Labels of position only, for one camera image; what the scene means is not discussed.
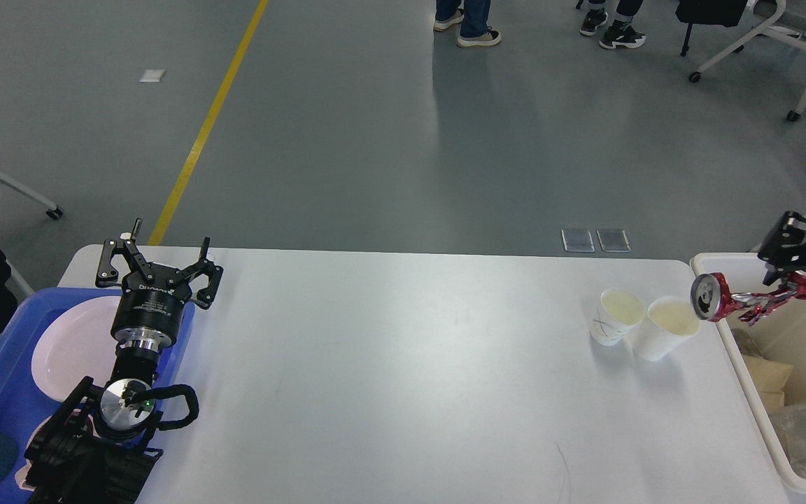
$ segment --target sneaker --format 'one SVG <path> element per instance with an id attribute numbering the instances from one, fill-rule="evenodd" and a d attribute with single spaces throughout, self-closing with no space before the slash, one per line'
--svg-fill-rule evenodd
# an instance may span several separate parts
<path id="1" fill-rule="evenodd" d="M 450 28 L 452 25 L 458 25 L 461 23 L 462 20 L 465 19 L 465 11 L 462 9 L 456 9 L 456 13 L 454 13 L 450 19 L 447 20 L 434 20 L 434 31 L 435 32 L 444 32 L 446 29 Z"/>
<path id="2" fill-rule="evenodd" d="M 614 22 L 602 35 L 599 45 L 605 49 L 627 48 L 635 49 L 646 43 L 646 34 L 639 33 L 630 23 L 620 24 Z"/>
<path id="3" fill-rule="evenodd" d="M 458 37 L 456 39 L 456 45 L 461 48 L 473 48 L 473 47 L 482 47 L 482 48 L 489 48 L 490 46 L 495 46 L 499 44 L 502 40 L 502 35 L 500 35 L 499 31 L 496 29 L 492 29 L 489 26 L 487 27 L 487 32 L 484 35 L 480 35 L 480 37 Z"/>
<path id="4" fill-rule="evenodd" d="M 605 25 L 607 21 L 608 13 L 605 12 L 605 9 L 591 10 L 586 13 L 586 17 L 583 18 L 583 24 L 580 25 L 580 35 L 592 37 L 592 35 L 595 35 L 596 29 Z"/>

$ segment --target white sneaker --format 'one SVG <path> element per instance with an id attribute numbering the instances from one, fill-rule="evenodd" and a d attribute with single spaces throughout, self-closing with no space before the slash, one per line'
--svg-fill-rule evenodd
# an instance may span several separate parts
<path id="1" fill-rule="evenodd" d="M 489 48 L 490 46 L 495 46 L 502 41 L 502 35 L 500 35 L 499 31 L 496 29 L 492 29 L 489 26 L 487 27 L 487 32 L 484 35 L 480 35 L 480 37 L 458 37 L 456 39 L 456 45 L 461 48 Z"/>
<path id="2" fill-rule="evenodd" d="M 447 20 L 434 20 L 434 31 L 435 32 L 444 32 L 446 29 L 450 28 L 452 25 L 458 25 L 461 23 L 462 20 L 465 19 L 465 11 L 462 9 L 456 9 L 456 13 L 454 13 L 450 19 Z"/>

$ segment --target yellow floor line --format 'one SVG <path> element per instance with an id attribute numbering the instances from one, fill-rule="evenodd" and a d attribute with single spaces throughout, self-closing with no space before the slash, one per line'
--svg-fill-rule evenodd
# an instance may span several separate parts
<path id="1" fill-rule="evenodd" d="M 148 245 L 160 245 L 161 240 L 164 239 L 167 227 L 170 226 L 170 221 L 173 220 L 173 213 L 176 212 L 176 207 L 179 205 L 179 200 L 182 199 L 185 187 L 188 186 L 188 181 L 192 178 L 192 172 L 195 171 L 198 157 L 201 157 L 204 144 L 207 144 L 207 137 L 211 135 L 213 124 L 217 122 L 220 109 L 223 106 L 223 102 L 226 101 L 226 96 L 229 93 L 229 89 L 232 87 L 234 77 L 238 73 L 238 67 L 241 66 L 241 61 L 244 60 L 244 53 L 247 52 L 250 39 L 253 38 L 253 32 L 256 32 L 257 25 L 260 23 L 260 17 L 263 16 L 263 11 L 266 9 L 267 3 L 269 3 L 269 0 L 260 0 L 257 10 L 253 13 L 253 17 L 247 25 L 247 30 L 244 31 L 244 36 L 238 44 L 236 54 L 234 54 L 232 58 L 232 63 L 229 64 L 229 68 L 226 70 L 226 76 L 223 77 L 223 83 L 220 84 L 220 90 L 217 91 L 217 96 L 215 96 L 213 103 L 211 103 L 211 109 L 207 112 L 207 118 L 204 119 L 201 130 L 198 131 L 198 137 L 195 138 L 192 150 L 188 153 L 188 157 L 185 158 L 185 165 L 182 166 L 182 171 L 179 172 L 179 177 L 176 179 L 176 184 L 173 185 L 173 190 L 170 191 L 170 196 L 167 198 L 167 203 L 164 204 L 164 209 L 160 211 L 160 217 L 157 218 L 157 224 L 154 225 L 151 238 L 148 239 Z"/>

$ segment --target white table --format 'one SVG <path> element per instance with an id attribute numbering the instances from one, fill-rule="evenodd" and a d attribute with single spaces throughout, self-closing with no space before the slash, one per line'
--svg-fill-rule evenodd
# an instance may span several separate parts
<path id="1" fill-rule="evenodd" d="M 588 336 L 605 288 L 688 295 L 682 262 L 211 252 L 177 377 L 201 417 L 154 437 L 141 504 L 788 502 L 713 325 L 658 363 Z"/>

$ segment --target chair wheel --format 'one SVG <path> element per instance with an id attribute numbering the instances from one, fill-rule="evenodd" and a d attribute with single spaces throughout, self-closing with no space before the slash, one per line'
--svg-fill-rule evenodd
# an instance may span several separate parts
<path id="1" fill-rule="evenodd" d="M 61 217 L 64 217 L 64 210 L 60 206 L 56 206 L 55 210 L 47 210 L 45 214 L 48 215 L 48 218 L 52 221 L 57 221 Z"/>

